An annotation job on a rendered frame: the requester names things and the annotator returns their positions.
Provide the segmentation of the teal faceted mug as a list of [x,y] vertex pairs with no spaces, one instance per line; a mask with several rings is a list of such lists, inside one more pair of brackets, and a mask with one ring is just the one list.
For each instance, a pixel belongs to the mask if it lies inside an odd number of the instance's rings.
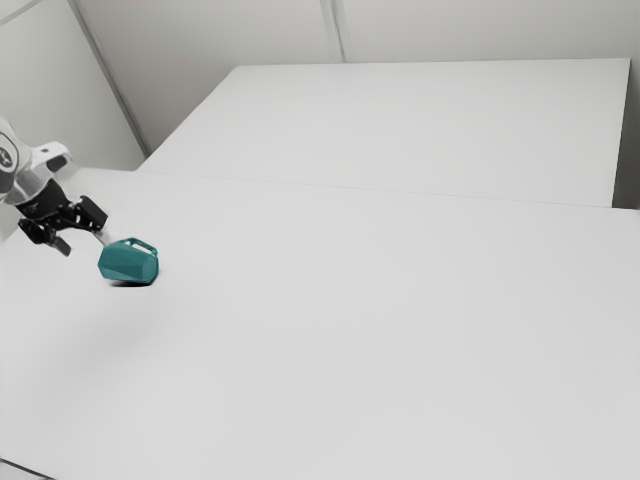
[[97,266],[104,279],[150,285],[159,274],[158,251],[129,237],[104,246]]

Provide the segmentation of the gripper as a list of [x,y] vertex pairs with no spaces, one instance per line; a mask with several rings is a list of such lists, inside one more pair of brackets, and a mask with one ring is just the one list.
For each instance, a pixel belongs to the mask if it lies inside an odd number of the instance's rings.
[[76,229],[89,232],[103,246],[111,242],[106,228],[108,214],[86,195],[81,195],[75,202],[69,201],[54,179],[50,179],[40,193],[18,205],[17,209],[21,213],[18,226],[31,242],[47,245],[65,257],[71,253],[69,244],[54,229],[40,223],[56,226],[59,231]]

